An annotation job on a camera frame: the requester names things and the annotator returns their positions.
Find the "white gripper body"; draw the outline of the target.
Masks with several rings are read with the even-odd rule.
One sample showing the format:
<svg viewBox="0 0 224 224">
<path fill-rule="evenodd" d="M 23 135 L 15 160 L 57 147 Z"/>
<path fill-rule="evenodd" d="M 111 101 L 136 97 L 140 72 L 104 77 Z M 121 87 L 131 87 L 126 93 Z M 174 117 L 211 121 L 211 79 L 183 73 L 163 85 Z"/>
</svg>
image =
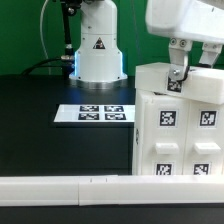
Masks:
<svg viewBox="0 0 224 224">
<path fill-rule="evenodd" d="M 149 33 L 224 44 L 224 0 L 148 0 Z"/>
</svg>

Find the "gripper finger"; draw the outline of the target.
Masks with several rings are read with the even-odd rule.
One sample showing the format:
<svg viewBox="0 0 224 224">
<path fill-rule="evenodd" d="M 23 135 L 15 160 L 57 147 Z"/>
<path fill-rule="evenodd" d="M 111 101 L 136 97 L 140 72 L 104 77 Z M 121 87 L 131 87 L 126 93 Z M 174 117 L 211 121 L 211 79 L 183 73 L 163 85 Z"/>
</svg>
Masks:
<svg viewBox="0 0 224 224">
<path fill-rule="evenodd" d="M 193 42 L 186 39 L 172 37 L 169 42 L 169 78 L 175 81 L 184 81 L 189 70 L 188 53 Z"/>
<path fill-rule="evenodd" d="M 203 43 L 202 55 L 199 64 L 203 66 L 213 67 L 221 54 L 222 44 Z"/>
</svg>

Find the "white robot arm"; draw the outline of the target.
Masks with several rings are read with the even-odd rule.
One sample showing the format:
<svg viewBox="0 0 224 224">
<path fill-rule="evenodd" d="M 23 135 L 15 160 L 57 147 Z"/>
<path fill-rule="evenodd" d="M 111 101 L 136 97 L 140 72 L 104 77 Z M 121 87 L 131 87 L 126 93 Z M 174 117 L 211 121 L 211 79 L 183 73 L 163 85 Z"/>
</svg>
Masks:
<svg viewBox="0 0 224 224">
<path fill-rule="evenodd" d="M 151 34 L 170 39 L 168 74 L 182 81 L 188 73 L 188 52 L 203 44 L 200 63 L 215 64 L 224 47 L 224 0 L 147 0 L 145 22 Z M 112 0 L 81 4 L 81 44 L 74 53 L 70 79 L 103 88 L 127 79 L 117 47 L 117 7 Z"/>
</svg>

